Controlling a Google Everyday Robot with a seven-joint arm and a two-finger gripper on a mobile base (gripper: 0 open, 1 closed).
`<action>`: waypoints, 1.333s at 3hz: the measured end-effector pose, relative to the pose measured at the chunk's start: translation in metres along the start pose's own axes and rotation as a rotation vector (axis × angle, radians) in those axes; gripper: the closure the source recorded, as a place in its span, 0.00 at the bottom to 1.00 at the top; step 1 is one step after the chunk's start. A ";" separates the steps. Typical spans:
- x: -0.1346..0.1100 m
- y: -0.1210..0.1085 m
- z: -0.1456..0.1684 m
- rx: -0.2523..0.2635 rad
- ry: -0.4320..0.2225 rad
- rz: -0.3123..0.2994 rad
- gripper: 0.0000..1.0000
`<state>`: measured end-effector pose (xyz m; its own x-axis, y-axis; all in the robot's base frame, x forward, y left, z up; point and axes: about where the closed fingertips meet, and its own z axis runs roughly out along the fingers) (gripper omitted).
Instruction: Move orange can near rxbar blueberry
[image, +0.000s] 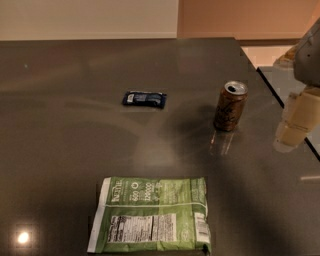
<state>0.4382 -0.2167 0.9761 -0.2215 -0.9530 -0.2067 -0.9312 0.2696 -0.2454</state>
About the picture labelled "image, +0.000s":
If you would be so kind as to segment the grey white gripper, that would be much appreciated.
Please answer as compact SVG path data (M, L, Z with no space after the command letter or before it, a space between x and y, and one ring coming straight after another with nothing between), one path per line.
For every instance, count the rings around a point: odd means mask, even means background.
M277 58L273 66L292 69L293 63L295 79L315 87L305 87L300 93L289 94L273 143L281 153L295 149L320 123L320 18L298 45Z

